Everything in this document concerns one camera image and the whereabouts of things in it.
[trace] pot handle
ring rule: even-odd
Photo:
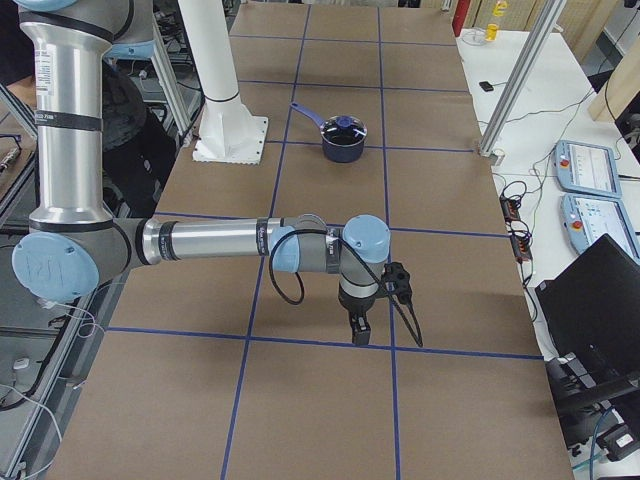
[[[289,106],[293,108],[296,112],[299,112],[309,117],[311,120],[313,120],[313,123],[315,123],[318,126],[318,128],[322,128],[322,126],[324,125],[324,118],[322,118],[313,110],[309,110],[307,107],[303,107],[302,105],[295,102],[292,102]]]

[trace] white table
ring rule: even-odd
[[[484,131],[486,123],[500,98],[504,86],[496,86],[493,92],[484,92],[478,85],[481,81],[492,84],[506,82],[511,69],[527,38],[526,32],[501,31],[496,42],[475,46],[464,40],[467,30],[463,30],[458,39],[458,50],[463,59],[465,75],[469,89],[473,95],[473,103],[478,117],[480,129]],[[571,50],[558,33],[551,35],[540,58],[538,59],[526,86],[522,91],[510,119],[519,118],[529,112],[540,110],[561,110],[573,103],[580,102],[591,89],[580,65]],[[574,106],[560,113],[540,113],[529,115],[523,120],[507,124],[496,143],[496,148],[505,151],[506,156],[500,166],[494,167],[493,172],[501,177],[495,177],[498,193],[504,182],[510,183],[522,180],[529,190],[535,190],[539,182],[531,171],[532,165],[545,158],[571,118],[562,135],[563,139],[585,143],[609,146],[614,152],[619,152],[618,173],[640,177],[640,165],[623,140],[620,132],[608,122],[594,122],[587,108],[595,98],[595,93],[589,96],[579,107]],[[544,171],[547,162],[538,164],[539,170]],[[526,195],[522,202],[520,215],[531,228],[534,229],[532,253],[534,258],[534,272],[530,285],[537,286],[541,281],[555,278],[575,258],[577,253],[571,246],[567,236],[560,209],[560,199],[564,192],[560,190],[549,162],[548,176],[542,195]],[[640,182],[622,181],[623,196],[635,230],[640,230]],[[509,190],[508,194],[518,193],[517,187]],[[525,264],[527,275],[530,265]],[[536,322],[538,343],[545,358],[553,356],[553,347],[543,322]],[[588,458],[584,454],[573,459],[575,465]],[[627,457],[617,463],[596,462],[595,478],[605,475],[637,475],[640,473],[640,454]],[[575,472],[576,479],[587,479],[588,469]]]

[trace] yellow object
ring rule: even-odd
[[[487,30],[484,35],[484,39],[487,42],[493,42],[498,36],[498,30],[500,29],[500,19],[504,17],[505,11],[509,7],[509,3],[506,0],[498,0],[491,12],[491,21],[487,25]]]

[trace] person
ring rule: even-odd
[[[34,69],[33,43],[20,29],[18,7],[11,0],[0,0],[0,82],[32,108],[36,107]],[[122,192],[131,216],[151,217],[156,181],[162,188],[166,185],[176,144],[131,79],[106,62],[102,64],[102,119],[104,171]]]

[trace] robotic arm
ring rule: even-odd
[[[340,275],[338,298],[357,345],[369,342],[367,310],[377,296],[390,296],[385,283],[406,283],[406,301],[399,299],[413,314],[408,274],[385,270],[390,232],[376,217],[355,217],[344,229],[328,228],[313,215],[191,223],[114,219],[101,198],[101,59],[111,48],[150,56],[151,0],[16,2],[21,27],[35,45],[41,205],[12,260],[18,280],[32,293],[68,302],[118,274],[162,260],[270,255],[270,272]],[[230,53],[226,57],[232,62]],[[419,335],[416,341],[421,345]]]

